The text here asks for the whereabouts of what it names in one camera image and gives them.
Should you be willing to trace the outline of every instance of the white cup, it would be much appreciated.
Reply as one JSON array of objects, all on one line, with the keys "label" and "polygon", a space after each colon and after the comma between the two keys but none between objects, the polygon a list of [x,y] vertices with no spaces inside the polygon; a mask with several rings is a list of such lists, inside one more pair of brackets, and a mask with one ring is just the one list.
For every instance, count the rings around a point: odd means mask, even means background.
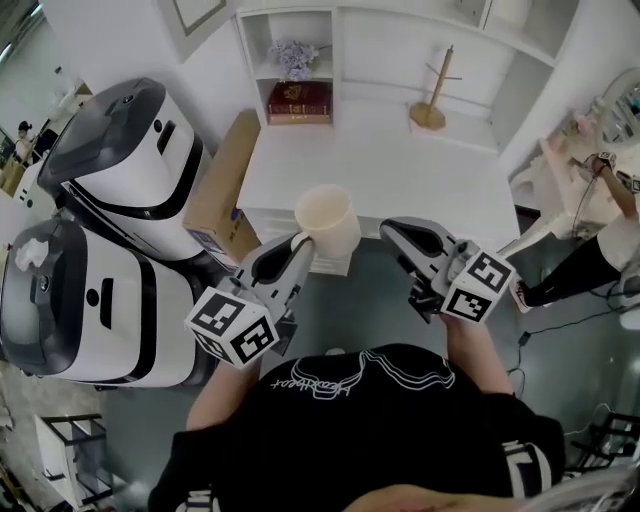
[{"label": "white cup", "polygon": [[351,254],[360,242],[360,223],[349,193],[338,185],[318,185],[296,203],[296,222],[316,244],[322,258],[338,259]]}]

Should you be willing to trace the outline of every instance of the woman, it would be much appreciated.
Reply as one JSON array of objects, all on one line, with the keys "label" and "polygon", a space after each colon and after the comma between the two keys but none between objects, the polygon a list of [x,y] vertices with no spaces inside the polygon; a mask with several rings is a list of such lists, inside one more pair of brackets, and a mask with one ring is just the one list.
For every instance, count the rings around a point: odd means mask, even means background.
[{"label": "woman", "polygon": [[636,200],[614,176],[613,165],[615,155],[612,153],[592,158],[594,175],[604,180],[622,213],[560,263],[538,286],[529,288],[524,281],[512,282],[511,293],[521,312],[617,282],[638,251],[640,222]]},{"label": "woman", "polygon": [[449,360],[389,345],[261,380],[221,362],[150,512],[510,512],[557,483],[560,425],[514,397],[486,327],[441,318]]},{"label": "woman", "polygon": [[29,150],[31,149],[31,144],[33,142],[33,137],[29,137],[29,130],[31,130],[31,128],[33,128],[33,126],[27,123],[26,121],[22,121],[18,125],[18,140],[16,141],[16,155],[19,158],[19,162],[24,163],[25,167],[33,164],[32,155],[29,155],[29,158],[27,158],[27,154],[29,154]]}]

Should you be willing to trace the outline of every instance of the gray floor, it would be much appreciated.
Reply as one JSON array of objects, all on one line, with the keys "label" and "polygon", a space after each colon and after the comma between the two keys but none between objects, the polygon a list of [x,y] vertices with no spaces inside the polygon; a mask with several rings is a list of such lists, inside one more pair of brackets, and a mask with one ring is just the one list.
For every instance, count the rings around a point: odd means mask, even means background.
[{"label": "gray floor", "polygon": [[[535,283],[542,268],[555,266],[570,251],[568,243],[550,238],[516,255],[513,263],[528,282]],[[332,347],[356,351],[398,342],[444,354],[442,323],[436,319],[427,325],[418,317],[407,304],[410,287],[410,278],[381,242],[364,240],[348,278],[309,276],[296,303],[299,328],[286,358],[322,354]],[[512,367],[524,330],[544,329],[605,310],[601,299],[585,295],[522,316],[505,296],[489,327],[505,365]],[[566,431],[584,427],[601,402],[632,412],[638,377],[629,371],[629,362],[640,357],[637,338],[637,333],[620,328],[615,315],[533,336],[522,352],[523,400],[537,413],[560,420]],[[263,372],[282,361],[269,353]],[[520,391],[521,375],[513,378]],[[167,461],[171,437],[184,425],[195,394],[173,389],[108,393],[106,416],[114,469],[134,483],[133,492],[122,496],[127,504],[144,506]]]}]

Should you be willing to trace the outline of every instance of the red book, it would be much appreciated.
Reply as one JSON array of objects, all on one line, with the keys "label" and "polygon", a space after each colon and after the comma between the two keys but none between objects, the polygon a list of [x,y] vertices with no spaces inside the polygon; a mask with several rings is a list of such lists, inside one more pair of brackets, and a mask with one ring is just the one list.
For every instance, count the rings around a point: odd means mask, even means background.
[{"label": "red book", "polygon": [[269,97],[270,114],[331,114],[331,84],[278,82]]}]

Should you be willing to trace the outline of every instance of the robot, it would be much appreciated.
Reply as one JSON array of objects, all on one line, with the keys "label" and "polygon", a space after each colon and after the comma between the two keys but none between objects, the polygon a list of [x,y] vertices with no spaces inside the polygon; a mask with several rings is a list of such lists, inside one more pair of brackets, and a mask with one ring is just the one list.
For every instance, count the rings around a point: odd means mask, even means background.
[{"label": "robot", "polygon": [[[457,240],[436,222],[387,219],[380,237],[413,277],[409,304],[427,323],[439,312],[484,322],[515,274],[504,258]],[[314,254],[313,240],[304,233],[257,248],[233,276],[205,290],[187,327],[207,352],[238,368],[270,348],[284,354],[297,327],[292,304]]]}]

